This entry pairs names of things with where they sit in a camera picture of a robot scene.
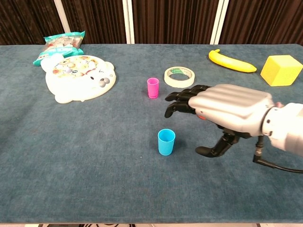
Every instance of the tape roll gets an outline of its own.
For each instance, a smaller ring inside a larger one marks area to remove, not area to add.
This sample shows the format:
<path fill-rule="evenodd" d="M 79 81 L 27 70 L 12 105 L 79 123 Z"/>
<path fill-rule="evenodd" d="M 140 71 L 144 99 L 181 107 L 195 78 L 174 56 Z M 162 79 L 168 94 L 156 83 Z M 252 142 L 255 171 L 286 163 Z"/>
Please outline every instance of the tape roll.
<path fill-rule="evenodd" d="M 170 76 L 175 73 L 184 74 L 184 75 L 188 76 L 188 79 L 177 80 L 177 79 L 171 78 Z M 181 66 L 171 67 L 171 68 L 165 70 L 164 81 L 171 87 L 176 87 L 176 88 L 189 87 L 195 81 L 195 73 L 192 70 L 185 68 L 185 67 L 181 67 Z"/>

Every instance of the dark curtain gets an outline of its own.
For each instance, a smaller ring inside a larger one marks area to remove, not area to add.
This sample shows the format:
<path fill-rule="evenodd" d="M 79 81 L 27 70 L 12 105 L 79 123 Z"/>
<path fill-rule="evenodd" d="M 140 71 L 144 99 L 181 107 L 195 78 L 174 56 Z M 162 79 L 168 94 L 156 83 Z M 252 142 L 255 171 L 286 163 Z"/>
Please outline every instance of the dark curtain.
<path fill-rule="evenodd" d="M 303 1 L 230 0 L 219 43 L 303 45 Z"/>
<path fill-rule="evenodd" d="M 135 43 L 209 44 L 218 0 L 133 0 Z"/>
<path fill-rule="evenodd" d="M 62 0 L 71 31 L 86 31 L 84 44 L 125 44 L 122 0 Z"/>
<path fill-rule="evenodd" d="M 45 44 L 64 33 L 53 0 L 0 0 L 0 45 Z"/>

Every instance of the yellow cube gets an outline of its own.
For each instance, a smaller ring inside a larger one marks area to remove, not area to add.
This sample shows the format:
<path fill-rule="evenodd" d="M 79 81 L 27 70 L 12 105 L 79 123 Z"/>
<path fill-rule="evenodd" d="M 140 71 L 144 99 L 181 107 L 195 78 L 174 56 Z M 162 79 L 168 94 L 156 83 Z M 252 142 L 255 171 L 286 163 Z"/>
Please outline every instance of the yellow cube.
<path fill-rule="evenodd" d="M 302 70 L 303 65 L 290 55 L 269 56 L 261 71 L 270 86 L 289 86 Z"/>

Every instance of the plastic cup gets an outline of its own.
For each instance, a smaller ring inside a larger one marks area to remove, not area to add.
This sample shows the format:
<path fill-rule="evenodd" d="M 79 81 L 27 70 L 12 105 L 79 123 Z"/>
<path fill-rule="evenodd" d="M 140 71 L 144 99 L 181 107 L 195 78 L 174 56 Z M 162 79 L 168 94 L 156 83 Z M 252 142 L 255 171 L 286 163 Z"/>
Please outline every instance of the plastic cup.
<path fill-rule="evenodd" d="M 147 80 L 147 91 L 149 98 L 158 98 L 159 80 L 157 78 L 149 78 Z"/>
<path fill-rule="evenodd" d="M 160 154 L 167 156 L 172 153 L 175 138 L 176 135 L 173 130 L 162 129 L 158 132 L 158 149 Z"/>

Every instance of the yellow banana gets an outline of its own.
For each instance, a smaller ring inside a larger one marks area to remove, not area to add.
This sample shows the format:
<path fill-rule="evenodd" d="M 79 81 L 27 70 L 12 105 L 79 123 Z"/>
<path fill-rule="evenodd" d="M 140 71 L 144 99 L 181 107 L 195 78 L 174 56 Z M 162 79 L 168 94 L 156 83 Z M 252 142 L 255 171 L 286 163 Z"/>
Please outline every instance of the yellow banana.
<path fill-rule="evenodd" d="M 208 57 L 214 63 L 240 72 L 255 72 L 257 70 L 253 65 L 234 58 L 226 57 L 219 53 L 219 49 L 210 51 Z"/>

